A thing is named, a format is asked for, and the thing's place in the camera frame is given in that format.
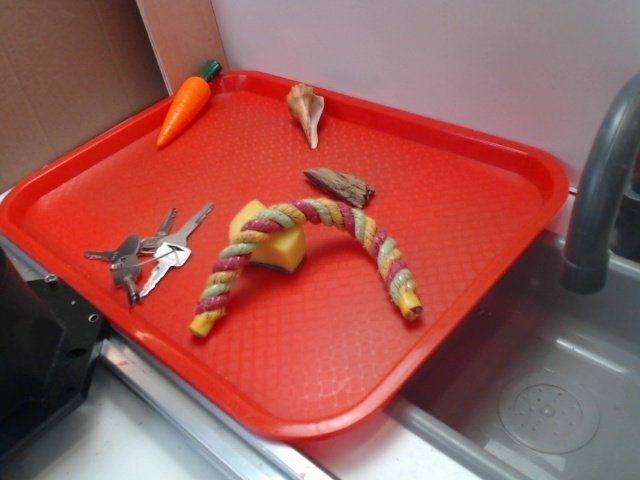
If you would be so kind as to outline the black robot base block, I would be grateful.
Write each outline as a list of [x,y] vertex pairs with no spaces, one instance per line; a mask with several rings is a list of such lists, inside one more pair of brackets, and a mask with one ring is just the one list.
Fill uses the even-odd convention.
[[81,405],[104,315],[60,279],[25,280],[1,254],[1,458]]

